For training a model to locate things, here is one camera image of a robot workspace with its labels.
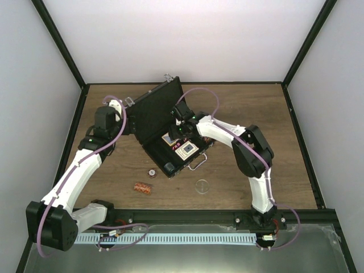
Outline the white playing card deck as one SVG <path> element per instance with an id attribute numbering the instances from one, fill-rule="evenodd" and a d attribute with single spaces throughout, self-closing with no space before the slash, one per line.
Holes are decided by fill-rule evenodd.
<path id="1" fill-rule="evenodd" d="M 187 141 L 179 148 L 177 148 L 175 150 L 175 153 L 177 154 L 177 156 L 180 157 L 181 160 L 186 161 L 198 150 L 199 148 L 195 144 L 191 143 L 190 141 Z"/>

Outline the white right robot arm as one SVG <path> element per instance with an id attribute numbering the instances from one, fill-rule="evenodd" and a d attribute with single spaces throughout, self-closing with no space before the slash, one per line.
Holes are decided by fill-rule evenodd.
<path id="1" fill-rule="evenodd" d="M 249 178 L 253 224 L 259 229 L 271 225 L 277 210 L 271 189 L 274 152 L 260 128 L 231 125 L 203 112 L 195 114 L 184 101 L 172 108 L 171 115 L 176 120 L 169 128 L 171 138 L 206 137 L 233 150 L 239 170 Z"/>

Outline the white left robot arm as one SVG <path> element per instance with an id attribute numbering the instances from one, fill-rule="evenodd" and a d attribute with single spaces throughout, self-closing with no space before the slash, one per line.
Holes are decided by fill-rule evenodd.
<path id="1" fill-rule="evenodd" d="M 106 96 L 68 169 L 41 201 L 28 204 L 28 235 L 42 258 L 48 257 L 44 246 L 67 251 L 77 236 L 89 228 L 99 225 L 109 230 L 115 225 L 116 215 L 108 202 L 91 202 L 77 211 L 73 208 L 91 176 L 114 150 L 126 124 L 123 102 L 115 96 Z"/>

